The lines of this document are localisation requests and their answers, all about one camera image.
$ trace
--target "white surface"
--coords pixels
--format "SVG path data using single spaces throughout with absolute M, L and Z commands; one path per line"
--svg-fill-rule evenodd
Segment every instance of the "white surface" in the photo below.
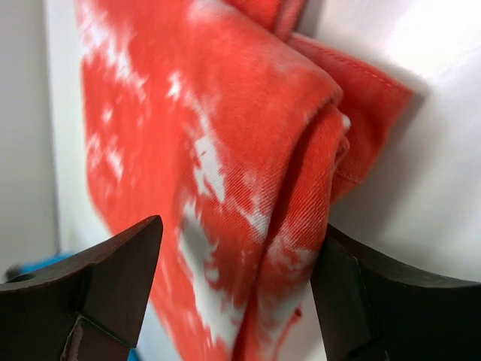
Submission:
M 0 2 L 0 275 L 56 252 L 44 17 L 38 0 Z
M 86 192 L 73 6 L 46 4 L 60 235 L 64 247 L 78 249 L 107 232 Z M 333 208 L 331 222 L 411 265 L 481 281 L 479 6 L 471 0 L 311 0 L 301 31 L 378 65 L 422 98 L 399 122 L 365 184 Z M 304 304 L 281 361 L 325 359 L 310 293 Z M 150 324 L 152 332 L 143 332 L 149 337 L 158 334 L 158 324 Z
M 311 11 L 319 0 L 310 2 Z M 481 2 L 328 0 L 301 31 L 422 99 L 364 184 L 333 207 L 348 235 L 411 265 L 481 281 Z

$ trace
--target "red and white cloth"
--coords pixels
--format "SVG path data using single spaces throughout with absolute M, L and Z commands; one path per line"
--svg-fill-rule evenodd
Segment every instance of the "red and white cloth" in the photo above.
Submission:
M 292 34 L 302 1 L 76 3 L 93 204 L 112 233 L 162 216 L 151 299 L 184 360 L 275 359 L 411 92 Z

